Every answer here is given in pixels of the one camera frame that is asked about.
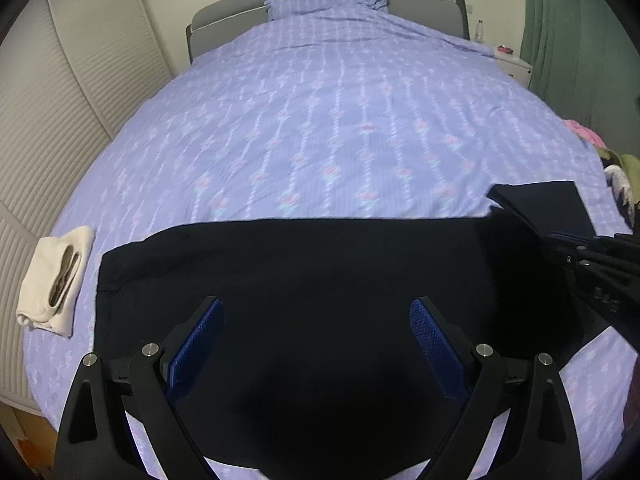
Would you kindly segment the folded cream garment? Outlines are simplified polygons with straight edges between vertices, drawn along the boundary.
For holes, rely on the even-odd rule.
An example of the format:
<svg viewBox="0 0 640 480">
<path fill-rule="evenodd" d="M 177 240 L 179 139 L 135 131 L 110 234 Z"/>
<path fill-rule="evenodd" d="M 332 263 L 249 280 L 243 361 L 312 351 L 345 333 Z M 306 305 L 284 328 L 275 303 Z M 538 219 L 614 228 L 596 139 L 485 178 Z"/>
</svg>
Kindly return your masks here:
<svg viewBox="0 0 640 480">
<path fill-rule="evenodd" d="M 18 295 L 18 324 L 65 338 L 73 335 L 75 304 L 93 241 L 90 226 L 38 240 Z"/>
</svg>

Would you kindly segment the black white patterned garment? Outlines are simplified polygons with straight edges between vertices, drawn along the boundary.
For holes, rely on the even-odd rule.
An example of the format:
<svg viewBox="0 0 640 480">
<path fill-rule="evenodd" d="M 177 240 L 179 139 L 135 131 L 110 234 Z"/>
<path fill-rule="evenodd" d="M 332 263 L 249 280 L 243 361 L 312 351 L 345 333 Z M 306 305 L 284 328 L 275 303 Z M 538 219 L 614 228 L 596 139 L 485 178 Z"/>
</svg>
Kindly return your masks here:
<svg viewBox="0 0 640 480">
<path fill-rule="evenodd" d="M 627 217 L 634 215 L 636 203 L 631 183 L 621 166 L 610 165 L 604 168 L 606 183 L 611 188 L 616 205 Z"/>
</svg>

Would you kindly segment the olive green garment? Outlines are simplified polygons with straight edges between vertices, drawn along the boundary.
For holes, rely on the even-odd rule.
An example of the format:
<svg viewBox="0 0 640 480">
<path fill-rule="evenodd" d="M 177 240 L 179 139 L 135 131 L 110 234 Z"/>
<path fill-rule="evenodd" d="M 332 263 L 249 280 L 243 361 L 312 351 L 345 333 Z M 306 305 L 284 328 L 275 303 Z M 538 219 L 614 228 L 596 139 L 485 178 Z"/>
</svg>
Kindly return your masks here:
<svg viewBox="0 0 640 480">
<path fill-rule="evenodd" d="M 614 155 L 611 159 L 610 165 L 618 165 L 623 168 L 627 175 L 632 190 L 634 191 L 634 206 L 639 203 L 639 159 L 631 154 Z"/>
</svg>

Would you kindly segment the white nightstand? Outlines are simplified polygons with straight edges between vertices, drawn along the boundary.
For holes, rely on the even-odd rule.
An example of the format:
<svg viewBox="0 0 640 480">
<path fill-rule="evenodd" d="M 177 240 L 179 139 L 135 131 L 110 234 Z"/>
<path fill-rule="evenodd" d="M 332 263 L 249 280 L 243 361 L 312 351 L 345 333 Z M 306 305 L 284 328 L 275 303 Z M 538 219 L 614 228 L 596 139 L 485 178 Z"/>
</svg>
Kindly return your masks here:
<svg viewBox="0 0 640 480">
<path fill-rule="evenodd" d="M 521 86 L 528 89 L 533 75 L 533 66 L 523 61 L 507 47 L 494 47 L 494 55 L 500 68 Z"/>
</svg>

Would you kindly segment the black pants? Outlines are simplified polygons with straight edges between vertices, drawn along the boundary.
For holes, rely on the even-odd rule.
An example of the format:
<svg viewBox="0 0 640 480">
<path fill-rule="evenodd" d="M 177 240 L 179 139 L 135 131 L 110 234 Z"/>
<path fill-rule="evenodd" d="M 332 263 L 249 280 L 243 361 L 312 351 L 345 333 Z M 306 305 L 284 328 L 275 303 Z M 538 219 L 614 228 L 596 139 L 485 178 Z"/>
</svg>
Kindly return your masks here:
<svg viewBox="0 0 640 480">
<path fill-rule="evenodd" d="M 410 328 L 425 297 L 474 344 L 566 362 L 599 330 L 544 241 L 593 236 L 572 182 L 496 185 L 484 218 L 195 223 L 102 257 L 99 356 L 161 342 L 209 296 L 217 335 L 176 409 L 201 452 L 273 479 L 384 479 L 427 460 L 466 382 Z"/>
</svg>

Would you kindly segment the pink garment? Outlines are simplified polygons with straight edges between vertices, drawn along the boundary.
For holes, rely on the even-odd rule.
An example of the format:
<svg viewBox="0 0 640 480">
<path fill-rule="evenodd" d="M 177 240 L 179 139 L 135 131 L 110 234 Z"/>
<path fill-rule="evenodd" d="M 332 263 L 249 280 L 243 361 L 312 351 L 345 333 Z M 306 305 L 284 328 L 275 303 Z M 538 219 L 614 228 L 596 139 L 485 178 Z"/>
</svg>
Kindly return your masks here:
<svg viewBox="0 0 640 480">
<path fill-rule="evenodd" d="M 588 141 L 597 148 L 606 148 L 606 144 L 604 143 L 602 138 L 590 128 L 585 127 L 579 122 L 576 122 L 576 120 L 571 119 L 564 119 L 564 124 L 567 126 L 567 128 L 570 129 L 571 132 L 577 134 L 581 139 Z"/>
</svg>

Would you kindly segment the purple patterned pillow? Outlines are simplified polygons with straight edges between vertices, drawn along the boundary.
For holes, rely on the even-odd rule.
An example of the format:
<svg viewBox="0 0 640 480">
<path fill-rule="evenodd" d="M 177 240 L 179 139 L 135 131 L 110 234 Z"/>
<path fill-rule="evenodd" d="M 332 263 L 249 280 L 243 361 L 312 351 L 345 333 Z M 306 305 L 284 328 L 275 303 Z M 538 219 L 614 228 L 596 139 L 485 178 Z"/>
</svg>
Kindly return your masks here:
<svg viewBox="0 0 640 480">
<path fill-rule="evenodd" d="M 270 21 L 306 15 L 342 6 L 363 6 L 370 10 L 386 11 L 388 0 L 266 0 Z"/>
</svg>

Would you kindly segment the green curtain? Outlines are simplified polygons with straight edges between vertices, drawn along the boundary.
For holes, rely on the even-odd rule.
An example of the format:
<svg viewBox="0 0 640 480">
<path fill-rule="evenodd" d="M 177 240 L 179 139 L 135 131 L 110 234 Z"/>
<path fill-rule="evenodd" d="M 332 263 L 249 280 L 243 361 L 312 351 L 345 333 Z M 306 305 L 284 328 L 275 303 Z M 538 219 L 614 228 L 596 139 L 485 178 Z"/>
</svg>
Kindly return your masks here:
<svg viewBox="0 0 640 480">
<path fill-rule="evenodd" d="M 521 57 L 557 115 L 602 136 L 639 134 L 639 53 L 605 0 L 525 0 Z"/>
</svg>

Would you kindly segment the white ribbed wardrobe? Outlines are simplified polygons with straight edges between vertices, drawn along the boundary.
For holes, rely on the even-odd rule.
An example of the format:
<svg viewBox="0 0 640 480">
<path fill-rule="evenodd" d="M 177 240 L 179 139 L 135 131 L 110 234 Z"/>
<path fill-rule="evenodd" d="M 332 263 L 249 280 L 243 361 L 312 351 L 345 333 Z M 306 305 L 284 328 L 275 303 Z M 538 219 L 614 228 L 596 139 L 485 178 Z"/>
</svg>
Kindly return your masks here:
<svg viewBox="0 0 640 480">
<path fill-rule="evenodd" d="M 1 400 L 39 415 L 18 292 L 40 237 L 137 108 L 170 81 L 144 0 L 29 0 L 1 44 Z"/>
</svg>

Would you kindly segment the grey upholstered headboard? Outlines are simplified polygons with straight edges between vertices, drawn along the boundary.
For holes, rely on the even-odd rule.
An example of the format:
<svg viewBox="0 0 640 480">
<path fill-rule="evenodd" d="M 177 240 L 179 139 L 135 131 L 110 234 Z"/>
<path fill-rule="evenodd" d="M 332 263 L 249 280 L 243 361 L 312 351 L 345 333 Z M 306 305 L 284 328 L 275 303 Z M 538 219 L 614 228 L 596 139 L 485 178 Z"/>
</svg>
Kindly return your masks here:
<svg viewBox="0 0 640 480">
<path fill-rule="evenodd" d="M 186 26 L 189 58 L 194 60 L 285 13 L 314 13 L 341 3 L 370 6 L 450 36 L 470 36 L 464 0 L 220 0 L 196 12 Z"/>
</svg>

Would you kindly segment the purple patterned bed cover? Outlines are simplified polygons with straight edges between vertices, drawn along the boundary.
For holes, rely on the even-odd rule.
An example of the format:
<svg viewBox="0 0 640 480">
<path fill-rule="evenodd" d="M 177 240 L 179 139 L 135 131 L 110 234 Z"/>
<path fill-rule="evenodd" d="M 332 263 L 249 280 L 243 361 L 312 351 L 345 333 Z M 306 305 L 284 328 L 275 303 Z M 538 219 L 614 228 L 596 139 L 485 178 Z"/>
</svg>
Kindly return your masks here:
<svg viewBox="0 0 640 480">
<path fill-rule="evenodd" d="M 560 181 L 576 186 L 593 235 L 626 228 L 597 150 L 488 47 L 363 6 L 265 22 L 146 101 L 78 184 L 54 229 L 94 231 L 73 335 L 27 333 L 29 387 L 60 429 L 81 359 L 96 352 L 100 263 L 120 246 L 195 223 L 484 218 L 496 185 Z M 592 479 L 622 440 L 637 355 L 551 251 L 601 325 L 568 361 L 552 356 L 580 478 Z"/>
</svg>

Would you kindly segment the clear plastic bottle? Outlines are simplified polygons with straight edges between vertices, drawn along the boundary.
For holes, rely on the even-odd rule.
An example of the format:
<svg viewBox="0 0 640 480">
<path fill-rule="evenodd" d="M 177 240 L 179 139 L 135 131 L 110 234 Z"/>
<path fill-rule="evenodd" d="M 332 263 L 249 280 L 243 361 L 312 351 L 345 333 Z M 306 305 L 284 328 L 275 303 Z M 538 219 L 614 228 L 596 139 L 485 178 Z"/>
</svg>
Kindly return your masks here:
<svg viewBox="0 0 640 480">
<path fill-rule="evenodd" d="M 478 20 L 475 26 L 474 41 L 482 44 L 484 42 L 484 22 Z"/>
</svg>

